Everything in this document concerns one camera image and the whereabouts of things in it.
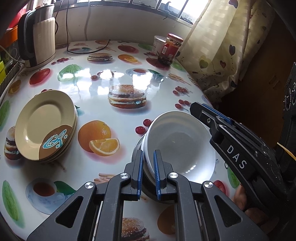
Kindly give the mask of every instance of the white cable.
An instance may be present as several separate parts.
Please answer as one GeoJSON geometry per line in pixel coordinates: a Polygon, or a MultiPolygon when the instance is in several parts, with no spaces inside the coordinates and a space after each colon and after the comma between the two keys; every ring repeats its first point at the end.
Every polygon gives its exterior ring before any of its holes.
{"type": "Polygon", "coordinates": [[[2,49],[7,53],[7,55],[8,55],[11,59],[13,59],[14,61],[16,61],[16,62],[20,62],[20,63],[22,63],[22,64],[25,63],[25,62],[22,62],[22,61],[19,61],[19,60],[13,58],[13,57],[7,52],[7,50],[6,50],[4,47],[2,47],[1,45],[0,45],[0,48],[2,48],[2,49]]]}
{"type": "Polygon", "coordinates": [[[89,0],[89,12],[87,14],[87,18],[86,18],[86,22],[85,22],[85,26],[84,26],[84,37],[85,37],[85,40],[87,41],[87,34],[86,34],[86,31],[87,31],[87,25],[89,24],[89,18],[90,18],[90,15],[91,15],[91,2],[89,0]]]}

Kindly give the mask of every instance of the white container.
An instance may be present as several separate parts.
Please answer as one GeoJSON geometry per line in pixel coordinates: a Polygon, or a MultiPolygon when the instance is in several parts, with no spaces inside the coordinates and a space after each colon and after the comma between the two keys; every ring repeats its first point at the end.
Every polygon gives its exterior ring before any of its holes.
{"type": "Polygon", "coordinates": [[[189,181],[210,180],[215,168],[215,150],[210,138],[206,127],[190,114],[182,111],[161,114],[152,122],[143,140],[151,177],[154,177],[153,153],[160,150],[162,160],[171,163],[173,170],[189,181]]]}
{"type": "Polygon", "coordinates": [[[166,42],[166,37],[154,36],[152,53],[158,56],[163,50],[163,46],[165,45],[165,42],[166,42]]]}

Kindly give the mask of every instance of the window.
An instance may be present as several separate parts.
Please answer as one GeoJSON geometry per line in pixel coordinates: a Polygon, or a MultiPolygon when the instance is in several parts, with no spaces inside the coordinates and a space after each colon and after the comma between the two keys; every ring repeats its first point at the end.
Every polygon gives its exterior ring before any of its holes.
{"type": "MultiPolygon", "coordinates": [[[[74,0],[75,5],[88,3],[89,0],[74,0]]],[[[209,0],[90,0],[92,5],[113,5],[139,8],[155,12],[172,19],[181,19],[194,24],[205,9],[209,0]]]]}

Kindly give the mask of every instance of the black cable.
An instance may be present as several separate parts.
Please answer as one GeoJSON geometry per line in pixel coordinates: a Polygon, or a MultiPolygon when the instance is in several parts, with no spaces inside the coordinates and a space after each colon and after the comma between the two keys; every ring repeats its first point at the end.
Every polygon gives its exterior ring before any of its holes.
{"type": "Polygon", "coordinates": [[[100,51],[100,50],[105,49],[105,48],[108,46],[108,44],[110,43],[110,41],[111,41],[110,39],[109,39],[109,41],[108,41],[108,43],[107,43],[107,45],[106,45],[105,47],[103,47],[103,48],[101,48],[101,49],[98,49],[98,50],[96,50],[96,51],[92,51],[92,52],[88,52],[88,53],[75,53],[75,52],[72,52],[72,51],[69,50],[68,9],[69,9],[69,0],[68,0],[67,11],[66,11],[67,52],[72,53],[72,54],[89,54],[89,53],[95,53],[95,52],[98,52],[98,51],[100,51]]]}
{"type": "Polygon", "coordinates": [[[56,16],[55,16],[55,23],[56,23],[56,25],[57,25],[57,30],[55,31],[54,35],[57,34],[57,31],[58,31],[58,29],[59,29],[59,25],[58,25],[58,23],[57,23],[57,15],[59,14],[59,10],[61,9],[61,6],[62,6],[63,1],[64,1],[64,0],[61,0],[61,5],[59,6],[59,9],[57,10],[57,14],[56,14],[56,16]]]}

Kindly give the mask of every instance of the curtain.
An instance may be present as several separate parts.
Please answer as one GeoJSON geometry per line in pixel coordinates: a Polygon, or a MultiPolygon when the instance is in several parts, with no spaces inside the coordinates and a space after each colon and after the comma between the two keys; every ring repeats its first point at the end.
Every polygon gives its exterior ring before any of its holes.
{"type": "Polygon", "coordinates": [[[265,0],[211,0],[178,60],[212,104],[235,90],[265,40],[274,10],[265,0]]]}

